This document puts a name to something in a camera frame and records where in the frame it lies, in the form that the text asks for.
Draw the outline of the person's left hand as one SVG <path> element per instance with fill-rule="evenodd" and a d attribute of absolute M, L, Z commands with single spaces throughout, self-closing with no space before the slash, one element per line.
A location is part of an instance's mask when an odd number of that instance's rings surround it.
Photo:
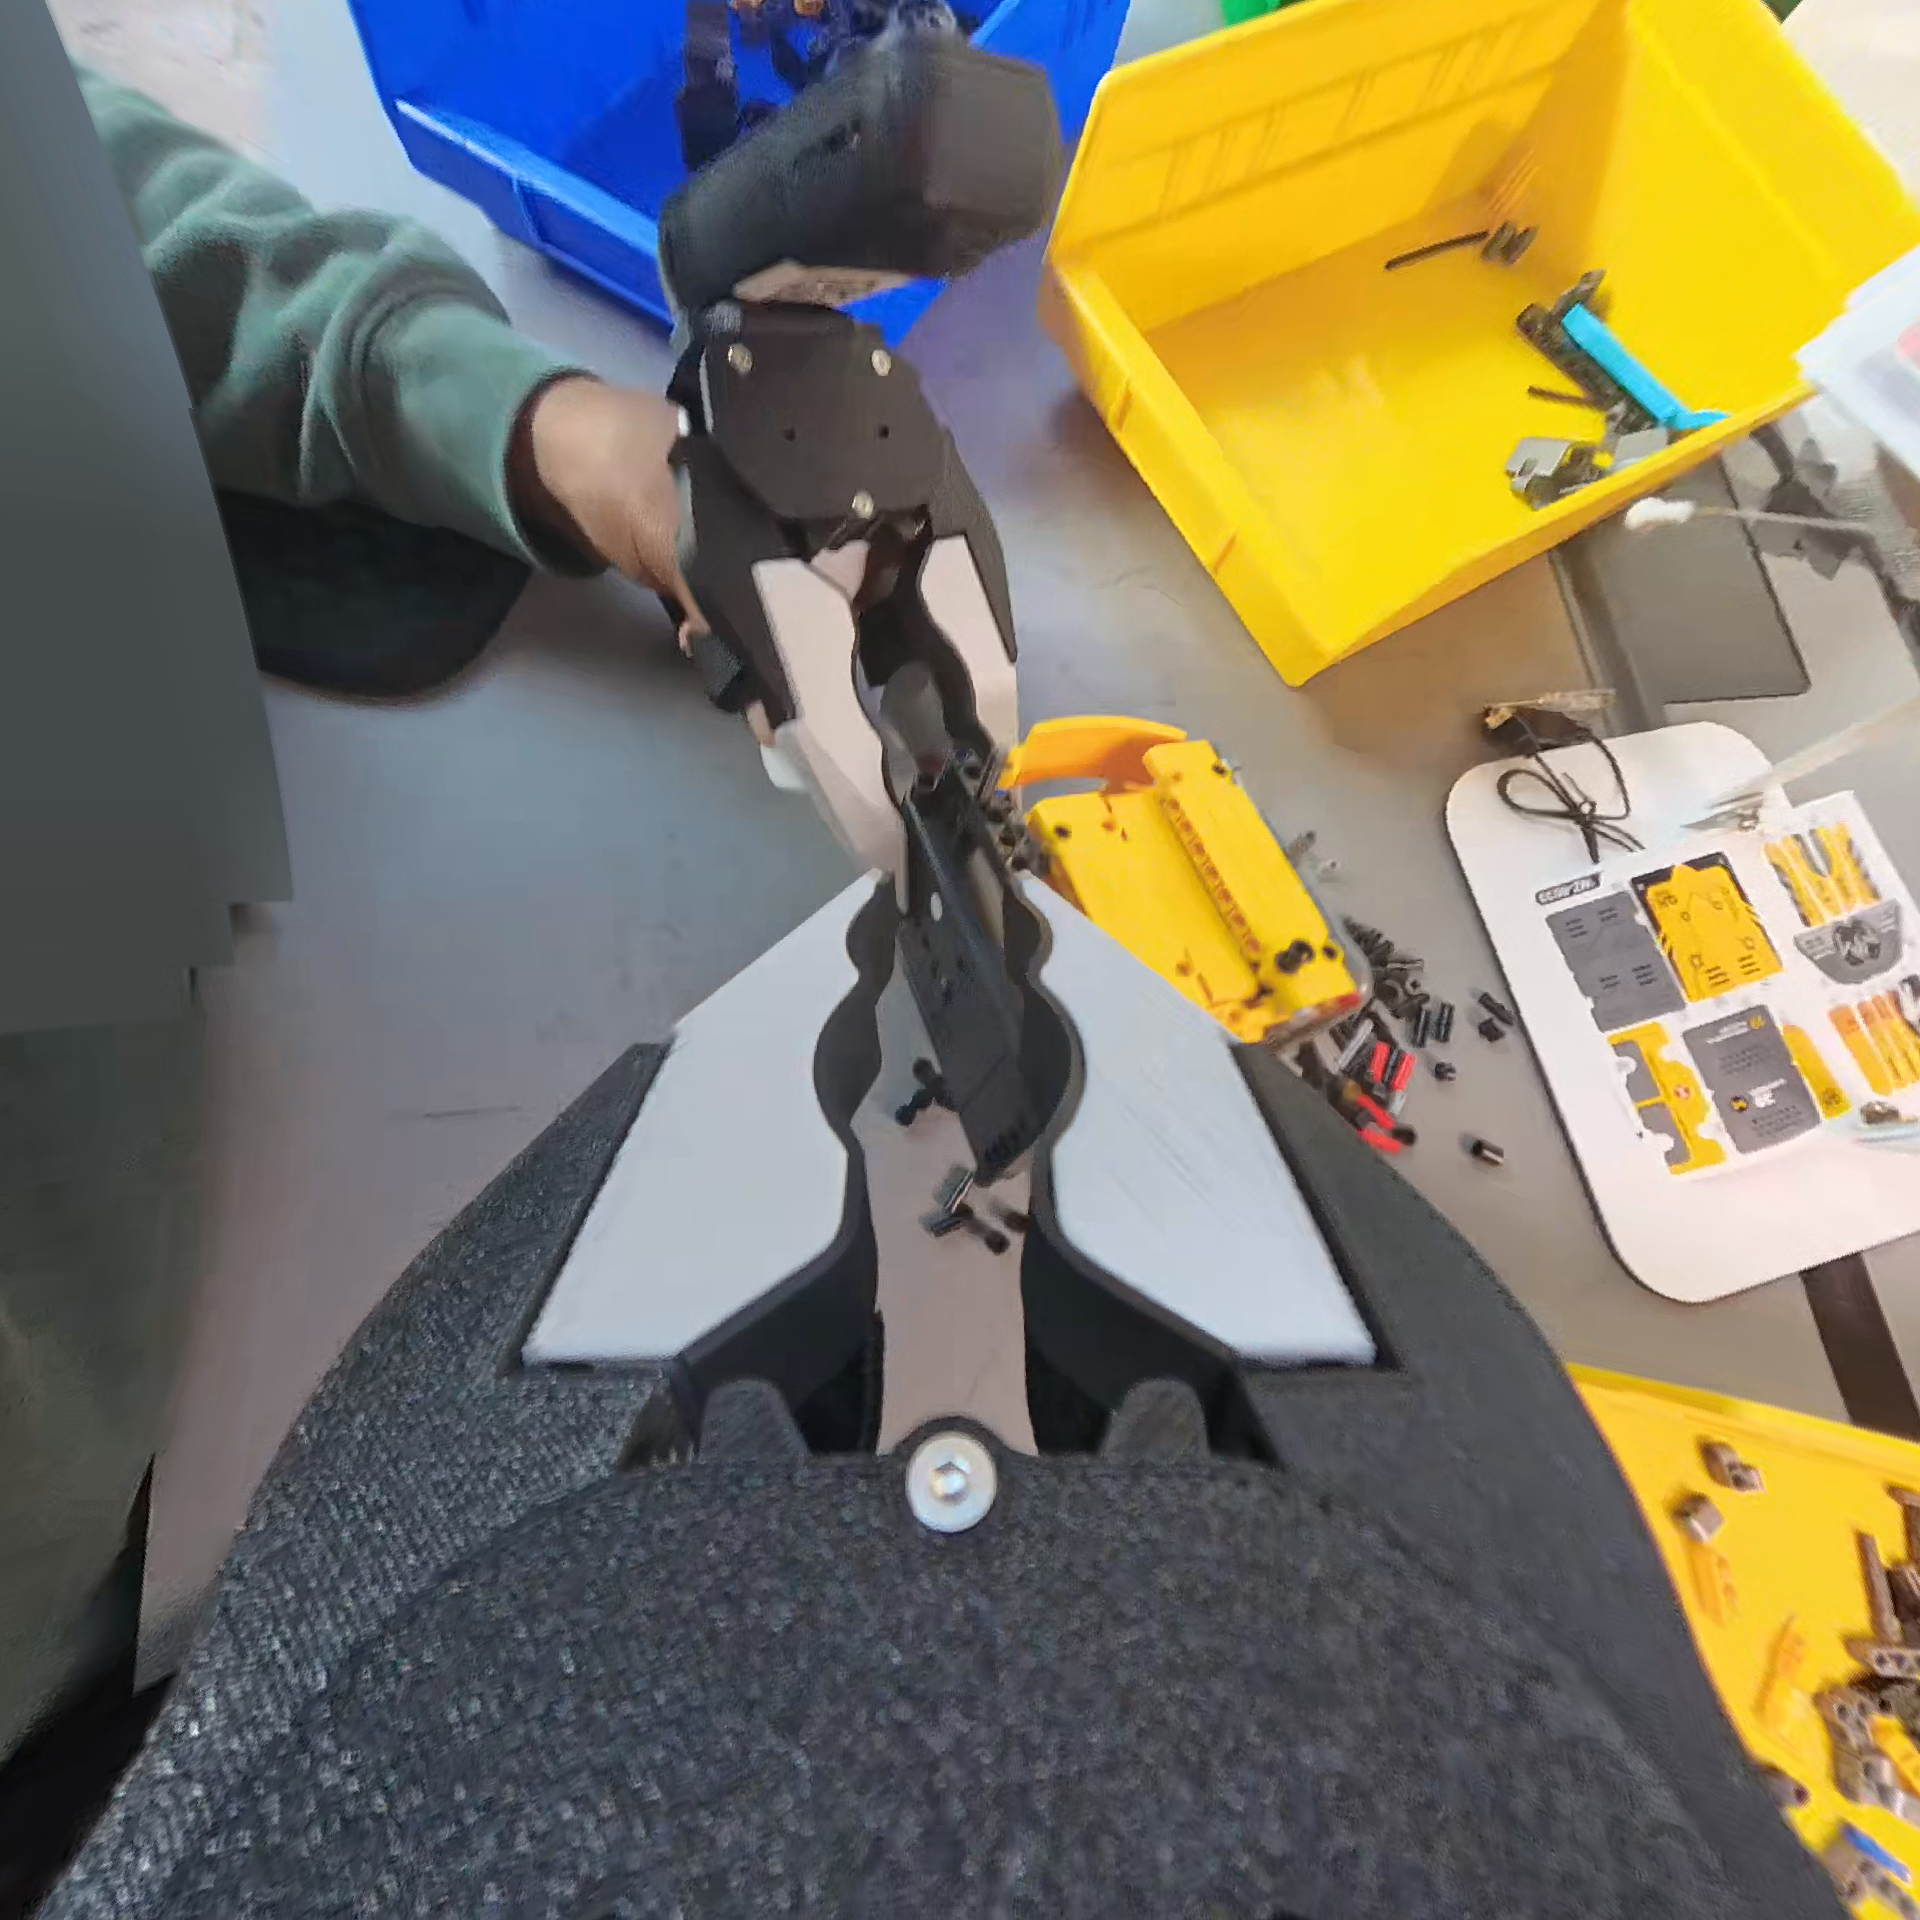
<path fill-rule="evenodd" d="M 693 656 L 708 625 L 682 571 L 682 429 L 665 395 L 565 372 L 524 403 L 508 473 L 524 527 L 655 592 Z"/>

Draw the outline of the blue lego beam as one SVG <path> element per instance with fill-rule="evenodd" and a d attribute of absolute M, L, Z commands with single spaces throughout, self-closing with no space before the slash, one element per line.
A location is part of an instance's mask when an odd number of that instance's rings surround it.
<path fill-rule="evenodd" d="M 1571 303 L 1557 323 L 1574 354 L 1670 435 L 1691 435 L 1727 418 L 1724 411 L 1695 409 L 1676 399 L 1586 303 Z"/>

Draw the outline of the grey lego piece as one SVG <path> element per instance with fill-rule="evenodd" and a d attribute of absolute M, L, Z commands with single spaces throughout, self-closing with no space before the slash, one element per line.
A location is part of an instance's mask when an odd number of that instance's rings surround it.
<path fill-rule="evenodd" d="M 1674 443 L 1665 425 L 1637 427 L 1603 441 L 1522 439 L 1505 463 L 1511 495 L 1543 512 L 1574 491 L 1594 488 Z"/>

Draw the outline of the blue plastic bin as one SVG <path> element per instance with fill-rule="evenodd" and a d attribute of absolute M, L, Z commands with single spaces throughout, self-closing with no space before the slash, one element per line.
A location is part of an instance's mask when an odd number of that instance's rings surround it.
<path fill-rule="evenodd" d="M 669 323 L 655 217 L 690 160 L 891 21 L 947 24 L 1047 73 L 1077 140 L 1124 2 L 351 2 L 385 113 L 429 181 L 602 296 Z"/>

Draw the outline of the person's left forearm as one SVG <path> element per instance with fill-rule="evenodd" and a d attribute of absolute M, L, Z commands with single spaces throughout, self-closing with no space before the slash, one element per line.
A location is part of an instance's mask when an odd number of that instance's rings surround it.
<path fill-rule="evenodd" d="M 604 568 L 513 501 L 524 409 L 581 378 L 522 336 L 418 221 L 321 210 L 258 162 L 74 60 L 135 229 L 214 489 L 354 504 L 524 565 Z"/>

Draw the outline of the yellow black lego robot body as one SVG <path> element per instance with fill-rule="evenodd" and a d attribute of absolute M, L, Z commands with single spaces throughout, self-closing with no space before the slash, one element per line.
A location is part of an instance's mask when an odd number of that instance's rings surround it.
<path fill-rule="evenodd" d="M 895 1127 L 957 1117 L 973 1184 L 1010 1173 L 1058 1105 L 1029 1043 L 1038 881 L 1234 1043 L 1310 1041 L 1372 996 L 1364 960 L 1234 769 L 1133 715 L 1041 723 L 989 757 L 916 724 L 891 740 L 903 816 L 895 948 L 926 1047 Z"/>

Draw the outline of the black lego axle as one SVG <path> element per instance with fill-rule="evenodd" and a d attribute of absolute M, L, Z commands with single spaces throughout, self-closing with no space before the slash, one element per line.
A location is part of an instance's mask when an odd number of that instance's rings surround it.
<path fill-rule="evenodd" d="M 1525 258 L 1525 255 L 1533 247 L 1537 236 L 1537 224 L 1499 221 L 1491 229 L 1461 232 L 1450 237 L 1437 237 L 1421 247 L 1394 255 L 1383 264 L 1383 271 L 1406 273 L 1411 268 L 1454 255 L 1474 255 L 1482 260 L 1508 271 Z"/>

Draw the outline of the heap of mixed lego parts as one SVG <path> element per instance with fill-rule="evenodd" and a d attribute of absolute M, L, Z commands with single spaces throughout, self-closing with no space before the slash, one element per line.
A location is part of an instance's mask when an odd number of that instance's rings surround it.
<path fill-rule="evenodd" d="M 1917 1916 L 1916 1474 L 1695 1444 L 1667 1504 L 1700 1663 L 1846 1916 Z"/>

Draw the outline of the pile of black red pins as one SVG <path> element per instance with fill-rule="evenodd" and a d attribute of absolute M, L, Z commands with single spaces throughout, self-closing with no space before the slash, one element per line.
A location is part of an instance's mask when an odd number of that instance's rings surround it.
<path fill-rule="evenodd" d="M 1343 905 L 1340 864 L 1316 832 L 1286 840 L 1284 853 L 1318 935 L 1286 953 L 1303 975 L 1267 1045 L 1362 1145 L 1402 1159 L 1421 1140 L 1414 1107 L 1427 1089 L 1457 1083 L 1465 1047 L 1499 1049 L 1519 1036 L 1517 996 L 1505 985 L 1450 985 L 1423 945 Z"/>

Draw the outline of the instruction sheet on white stand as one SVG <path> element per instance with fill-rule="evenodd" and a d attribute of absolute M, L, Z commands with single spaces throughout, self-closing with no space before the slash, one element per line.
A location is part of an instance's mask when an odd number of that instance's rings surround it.
<path fill-rule="evenodd" d="M 1667 496 L 1801 514 L 1902 516 L 1874 463 L 1801 423 Z M 1538 890 L 1702 836 L 1743 853 L 1790 809 L 1852 795 L 1916 899 L 1916 541 L 1623 514 L 1554 565 L 1595 676 L 1482 715 L 1489 761 L 1447 795 L 1447 840 L 1522 1049 L 1606 1248 L 1677 1305 L 1916 1242 L 1916 1149 L 1822 1137 L 1674 1181 L 1641 1154 L 1609 1056 L 1537 919 Z"/>

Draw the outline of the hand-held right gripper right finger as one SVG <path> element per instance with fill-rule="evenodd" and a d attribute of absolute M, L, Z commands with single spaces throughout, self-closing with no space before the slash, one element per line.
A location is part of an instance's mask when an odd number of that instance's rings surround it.
<path fill-rule="evenodd" d="M 1261 1105 L 1245 1047 L 1081 909 L 1026 897 L 1036 1077 L 1020 1265 L 1036 1450 L 1095 1455 L 1122 1401 L 1177 1383 L 1203 1450 L 1263 1455 L 1267 1376 L 1378 1367 L 1378 1332 Z"/>

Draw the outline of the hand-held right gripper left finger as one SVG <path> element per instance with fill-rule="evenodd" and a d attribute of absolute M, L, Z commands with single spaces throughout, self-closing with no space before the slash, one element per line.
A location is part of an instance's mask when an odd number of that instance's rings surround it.
<path fill-rule="evenodd" d="M 821 1455 L 870 1455 L 883 1322 L 855 1115 L 881 1073 L 894 892 L 857 881 L 650 1047 L 641 1105 L 519 1347 L 663 1373 L 689 1435 L 770 1386 Z"/>

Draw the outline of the white-tipped page holder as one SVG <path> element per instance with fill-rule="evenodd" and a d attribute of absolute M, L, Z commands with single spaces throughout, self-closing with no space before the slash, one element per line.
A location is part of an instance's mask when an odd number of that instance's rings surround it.
<path fill-rule="evenodd" d="M 1916 532 L 1906 527 L 1900 516 L 1874 516 L 1874 514 L 1801 514 L 1801 512 L 1771 512 L 1771 511 L 1748 511 L 1748 507 L 1721 507 L 1716 504 L 1691 501 L 1691 499 L 1674 499 L 1674 496 L 1643 496 L 1634 501 L 1623 512 L 1623 527 L 1627 532 L 1646 532 L 1660 527 L 1685 527 L 1691 521 L 1702 519 L 1727 519 L 1739 521 L 1747 527 L 1770 527 L 1781 530 L 1794 532 L 1818 532 L 1825 538 L 1858 538 L 1858 540 L 1884 540 L 1895 545 L 1913 545 Z"/>

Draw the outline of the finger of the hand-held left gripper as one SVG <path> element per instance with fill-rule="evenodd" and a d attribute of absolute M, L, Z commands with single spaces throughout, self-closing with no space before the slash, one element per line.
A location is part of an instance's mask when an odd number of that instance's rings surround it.
<path fill-rule="evenodd" d="M 867 568 L 867 556 L 759 561 L 753 583 L 788 704 L 787 720 L 774 724 L 774 752 L 804 783 L 855 864 L 899 877 L 906 826 L 887 785 L 881 733 L 857 688 L 853 595 Z"/>
<path fill-rule="evenodd" d="M 1018 659 L 964 538 L 930 540 L 919 601 L 957 666 L 971 720 L 1004 757 L 1020 740 Z"/>

